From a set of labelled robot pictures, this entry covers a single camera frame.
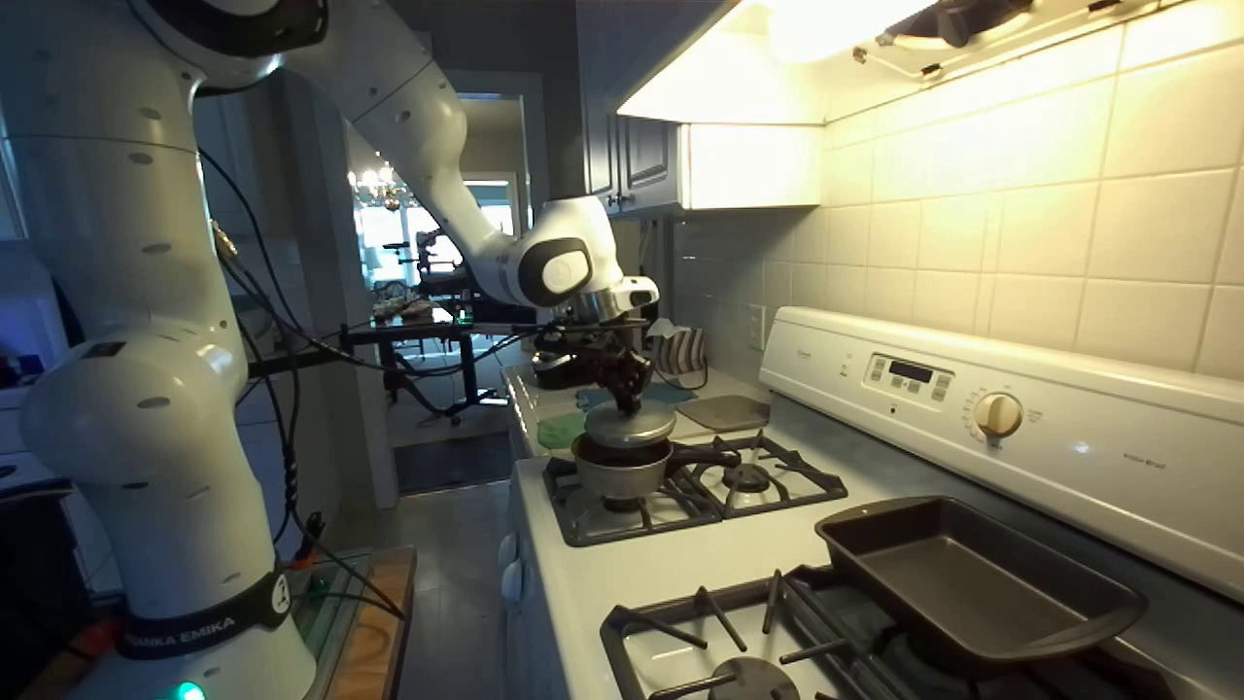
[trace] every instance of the stove control knob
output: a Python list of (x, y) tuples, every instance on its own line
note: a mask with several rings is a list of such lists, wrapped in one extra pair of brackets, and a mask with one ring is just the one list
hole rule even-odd
[(1014, 434), (1019, 424), (1023, 424), (1023, 403), (1014, 393), (988, 393), (976, 402), (976, 428), (984, 432), (984, 439), (1001, 445)]

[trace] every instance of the backsplash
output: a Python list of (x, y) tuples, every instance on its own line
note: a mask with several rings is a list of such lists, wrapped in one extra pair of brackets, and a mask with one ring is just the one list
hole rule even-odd
[(1244, 378), (1239, 162), (1244, 3), (1189, 0), (828, 123), (823, 207), (672, 222), (672, 316), (744, 378), (745, 302)]

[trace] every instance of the floor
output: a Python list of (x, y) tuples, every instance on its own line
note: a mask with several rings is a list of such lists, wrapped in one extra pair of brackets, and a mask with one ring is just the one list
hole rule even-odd
[(504, 700), (497, 540), (510, 481), (399, 498), (392, 515), (348, 522), (335, 544), (416, 548), (407, 651), (396, 697)]

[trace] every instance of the oven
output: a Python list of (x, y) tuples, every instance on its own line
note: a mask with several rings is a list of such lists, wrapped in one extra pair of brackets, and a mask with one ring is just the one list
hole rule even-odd
[(1244, 386), (800, 306), (762, 386), (640, 504), (523, 461), (569, 697), (1244, 697)]

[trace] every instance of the control panel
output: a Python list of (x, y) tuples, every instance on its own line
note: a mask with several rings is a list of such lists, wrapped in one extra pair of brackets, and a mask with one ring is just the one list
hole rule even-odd
[(953, 369), (894, 359), (894, 354), (869, 359), (869, 382), (882, 393), (900, 393), (909, 402), (945, 403), (953, 378), (957, 378)]

